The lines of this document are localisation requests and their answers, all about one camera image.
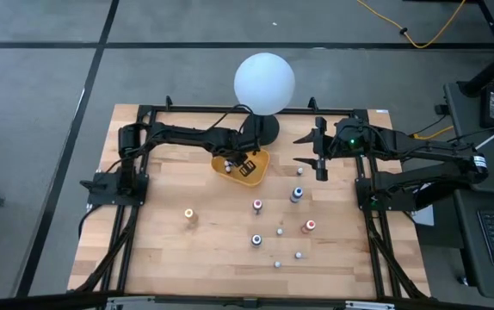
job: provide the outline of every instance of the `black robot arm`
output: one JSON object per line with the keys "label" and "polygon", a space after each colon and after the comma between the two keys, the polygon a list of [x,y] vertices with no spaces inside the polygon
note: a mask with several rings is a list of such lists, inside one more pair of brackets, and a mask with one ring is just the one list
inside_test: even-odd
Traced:
{"label": "black robot arm", "polygon": [[[145,131],[147,139],[140,143],[140,135]],[[248,152],[260,151],[255,133],[240,133],[237,130],[211,126],[200,130],[187,127],[165,125],[154,122],[152,125],[133,123],[119,129],[120,164],[115,173],[97,172],[92,181],[81,181],[90,192],[92,205],[139,205],[145,199],[149,176],[145,171],[137,171],[135,159],[148,154],[162,144],[198,146],[214,157],[221,156],[238,167],[239,173],[247,177],[255,168],[248,160]]]}
{"label": "black robot arm", "polygon": [[451,189],[468,184],[480,183],[488,176],[484,155],[476,152],[472,145],[459,142],[442,142],[433,140],[413,139],[405,133],[383,127],[369,125],[360,119],[343,119],[335,124],[334,136],[325,135],[326,120],[316,118],[316,128],[304,138],[294,143],[313,143],[313,151],[318,159],[296,158],[295,160],[309,164],[316,170],[319,181],[327,181],[325,160],[333,158],[356,158],[367,156],[381,160],[400,160],[404,158],[423,158],[441,161],[441,164],[393,174],[376,172],[371,179],[356,180],[364,184],[364,201],[378,201],[389,204],[395,196],[413,200],[414,186],[433,183],[426,193],[416,195],[416,205],[404,203],[406,210],[422,208],[432,200],[440,198]]}
{"label": "black robot arm", "polygon": [[[149,137],[142,146],[139,143],[141,130],[145,130]],[[210,152],[214,157],[226,158],[236,166],[240,166],[247,159],[247,152],[260,151],[258,139],[253,133],[240,133],[230,128],[210,127],[200,130],[165,125],[156,121],[150,127],[146,124],[135,123],[119,129],[121,158],[136,158],[162,144],[198,146]]]}

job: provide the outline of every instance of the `small bottle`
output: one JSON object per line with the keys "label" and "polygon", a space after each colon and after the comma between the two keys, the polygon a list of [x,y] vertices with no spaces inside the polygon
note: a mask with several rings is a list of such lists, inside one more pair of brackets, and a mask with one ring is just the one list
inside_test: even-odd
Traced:
{"label": "small bottle", "polygon": [[293,190],[293,193],[291,193],[291,202],[297,203],[300,200],[300,197],[302,197],[302,188],[296,188]]}
{"label": "small bottle", "polygon": [[253,246],[258,247],[262,243],[262,237],[260,235],[253,235],[253,238],[250,239],[250,242]]}
{"label": "small bottle", "polygon": [[186,211],[184,211],[184,215],[186,216],[186,219],[189,221],[190,224],[197,223],[197,220],[199,219],[197,213],[194,212],[194,210],[192,209],[187,209]]}
{"label": "small bottle", "polygon": [[302,233],[309,233],[316,228],[316,222],[313,220],[307,220],[306,223],[300,228]]}
{"label": "small bottle", "polygon": [[258,199],[253,201],[253,210],[255,210],[256,215],[259,215],[261,213],[261,210],[262,210],[262,201],[260,201]]}

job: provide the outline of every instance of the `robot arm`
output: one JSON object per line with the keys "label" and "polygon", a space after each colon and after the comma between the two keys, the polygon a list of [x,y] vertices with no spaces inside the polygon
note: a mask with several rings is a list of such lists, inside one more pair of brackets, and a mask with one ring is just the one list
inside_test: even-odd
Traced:
{"label": "robot arm", "polygon": [[[141,146],[139,133],[145,129],[149,139]],[[240,166],[247,159],[247,152],[260,151],[258,139],[253,133],[210,127],[206,130],[177,127],[155,122],[151,127],[135,123],[119,129],[119,155],[121,158],[135,158],[162,144],[198,146],[214,157],[221,156]]]}
{"label": "robot arm", "polygon": [[[402,173],[376,171],[371,179],[356,180],[358,201],[371,209],[412,211],[449,195],[453,190],[480,183],[488,177],[484,155],[472,145],[410,138],[399,131],[369,125],[359,119],[343,119],[335,124],[333,137],[325,135],[326,121],[316,118],[316,128],[294,143],[313,143],[318,159],[295,158],[316,170],[319,181],[327,181],[325,161],[333,158],[367,156],[381,160],[424,158],[441,164]],[[418,190],[413,187],[431,185]]]}
{"label": "robot arm", "polygon": [[[356,158],[370,156],[381,160],[400,160],[403,158],[423,158],[442,161],[454,170],[448,175],[438,171],[438,175],[450,177],[460,182],[480,183],[488,176],[484,155],[477,153],[472,145],[459,142],[442,142],[410,138],[396,130],[369,125],[360,119],[343,119],[335,124],[335,136],[325,135],[327,122],[316,118],[316,128],[306,137],[294,141],[295,144],[313,143],[313,151],[318,159],[296,158],[309,164],[316,170],[319,181],[327,180],[325,160],[333,158]],[[437,177],[428,171],[417,177],[417,182],[430,182]],[[409,178],[399,179],[401,183]]]}

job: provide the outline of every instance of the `yellow cable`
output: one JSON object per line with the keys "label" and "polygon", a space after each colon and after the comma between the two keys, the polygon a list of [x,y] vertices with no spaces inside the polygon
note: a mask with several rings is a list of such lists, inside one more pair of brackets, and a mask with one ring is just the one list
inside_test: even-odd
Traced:
{"label": "yellow cable", "polygon": [[[386,16],[383,16],[383,15],[381,15],[381,14],[377,13],[374,9],[370,8],[370,7],[369,7],[369,5],[365,4],[365,3],[364,3],[364,2],[362,2],[361,0],[356,0],[356,1],[358,1],[358,3],[359,3],[359,4],[361,4],[361,5],[365,6],[365,7],[366,7],[366,9],[369,9],[372,13],[374,13],[374,14],[375,14],[375,15],[377,15],[378,17],[380,17],[380,18],[384,19],[385,21],[390,22],[392,25],[394,25],[394,26],[398,27],[398,29],[400,29],[400,30],[404,29],[404,27],[402,27],[402,26],[398,25],[398,23],[397,23],[397,22],[393,21],[392,19],[390,19],[390,18],[388,18],[388,17],[386,17]],[[436,39],[438,39],[438,38],[442,35],[442,33],[444,32],[444,30],[446,30],[446,28],[447,28],[447,27],[450,25],[450,23],[454,20],[455,16],[459,13],[459,11],[460,11],[461,7],[463,7],[463,4],[465,4],[465,1],[466,1],[466,0],[461,1],[460,6],[458,6],[458,7],[457,7],[457,9],[455,10],[455,12],[452,14],[452,17],[450,17],[450,19],[446,22],[446,24],[444,25],[444,27],[442,27],[442,29],[440,29],[440,31],[438,32],[438,34],[436,34],[436,35],[435,35],[435,37],[434,37],[432,40],[430,40],[430,41],[429,41],[429,43],[419,46],[416,42],[414,42],[414,41],[411,39],[411,37],[410,37],[410,35],[408,34],[408,32],[407,32],[407,31],[406,31],[406,32],[404,32],[404,36],[405,36],[405,37],[406,37],[406,38],[410,41],[410,43],[411,43],[414,47],[416,47],[416,48],[425,48],[425,47],[428,47],[429,45],[433,44],[433,43],[436,41]]]}
{"label": "yellow cable", "polygon": [[413,139],[417,139],[417,140],[429,140],[429,139],[433,139],[433,138],[438,137],[439,135],[441,135],[441,134],[443,134],[446,131],[451,130],[451,129],[454,129],[454,126],[446,127],[444,129],[436,132],[436,133],[431,134],[428,137],[422,137],[422,136],[420,136],[419,134],[416,133],[416,134],[413,135]]}

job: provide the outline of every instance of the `black desk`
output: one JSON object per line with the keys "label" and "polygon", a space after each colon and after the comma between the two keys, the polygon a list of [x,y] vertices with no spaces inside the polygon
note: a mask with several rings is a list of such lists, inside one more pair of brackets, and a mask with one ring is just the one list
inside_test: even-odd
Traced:
{"label": "black desk", "polygon": [[483,296],[494,298],[494,265],[491,263],[477,216],[477,210],[494,208],[494,194],[456,190],[454,200],[465,244],[463,263],[467,280]]}
{"label": "black desk", "polygon": [[[447,84],[444,86],[444,91],[457,135],[481,130],[480,99],[463,95],[458,84]],[[464,141],[479,144],[493,134],[478,133],[464,138]],[[486,156],[490,175],[481,184],[472,186],[472,190],[463,189],[454,192],[459,227],[446,227],[446,229],[455,228],[461,232],[463,239],[461,254],[469,284],[476,286],[483,296],[494,298],[494,265],[477,215],[479,209],[494,208],[494,140],[480,151]]]}
{"label": "black desk", "polygon": [[[455,132],[458,136],[483,129],[479,125],[479,97],[469,98],[463,95],[458,84],[446,84],[444,86],[444,92],[454,122]],[[477,133],[463,140],[465,142],[474,142],[478,145],[480,142],[490,138],[493,134],[494,132]],[[490,175],[484,182],[474,184],[472,188],[477,191],[494,193],[494,140],[483,146],[479,151],[486,157]]]}

